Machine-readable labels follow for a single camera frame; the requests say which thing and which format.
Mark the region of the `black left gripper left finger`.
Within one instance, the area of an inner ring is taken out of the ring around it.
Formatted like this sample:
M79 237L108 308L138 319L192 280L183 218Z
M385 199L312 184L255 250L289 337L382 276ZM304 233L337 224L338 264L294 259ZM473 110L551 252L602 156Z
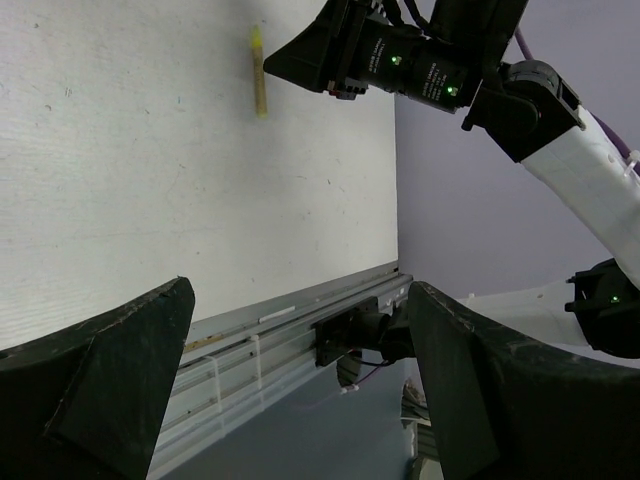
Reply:
M2 350L2 478L145 478L194 307L177 277Z

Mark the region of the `thin yellow highlighter pen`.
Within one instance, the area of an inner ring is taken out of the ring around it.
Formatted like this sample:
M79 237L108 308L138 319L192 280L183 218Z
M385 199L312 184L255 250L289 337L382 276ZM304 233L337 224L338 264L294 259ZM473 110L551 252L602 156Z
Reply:
M265 74L263 69L263 41L258 25L250 32L250 48L253 64L255 112L259 118L268 115Z

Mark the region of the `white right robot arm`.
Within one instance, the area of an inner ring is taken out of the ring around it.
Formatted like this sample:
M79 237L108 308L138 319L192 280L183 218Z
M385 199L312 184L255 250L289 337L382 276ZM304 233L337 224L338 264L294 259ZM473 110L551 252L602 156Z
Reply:
M522 1L329 1L263 64L314 93L353 100L369 87L454 113L544 183L610 253L568 280L469 296L464 304L551 344L639 356L639 154L581 103L549 64L503 59L520 41Z

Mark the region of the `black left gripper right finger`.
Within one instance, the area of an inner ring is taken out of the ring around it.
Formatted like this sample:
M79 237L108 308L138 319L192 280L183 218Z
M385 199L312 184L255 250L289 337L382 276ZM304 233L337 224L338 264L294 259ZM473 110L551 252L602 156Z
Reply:
M408 319L447 479L635 479L639 373L535 340L435 287Z

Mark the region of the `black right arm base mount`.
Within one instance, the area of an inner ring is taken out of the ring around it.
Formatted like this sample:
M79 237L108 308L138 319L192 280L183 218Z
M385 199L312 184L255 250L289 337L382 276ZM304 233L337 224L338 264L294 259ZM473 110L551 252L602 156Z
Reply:
M393 364L416 353L409 328L407 301L393 301L384 313L376 297L369 297L314 324L315 362L326 367L356 351L376 351L382 364Z

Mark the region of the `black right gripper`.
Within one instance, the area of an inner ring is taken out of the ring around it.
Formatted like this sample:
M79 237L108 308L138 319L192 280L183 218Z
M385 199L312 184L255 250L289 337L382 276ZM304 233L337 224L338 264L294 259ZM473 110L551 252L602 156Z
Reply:
M417 3L396 1L348 27L344 8L323 8L293 40L269 55L264 72L315 93L353 100L370 86L447 113L471 105L480 83L478 61L468 49L436 32Z

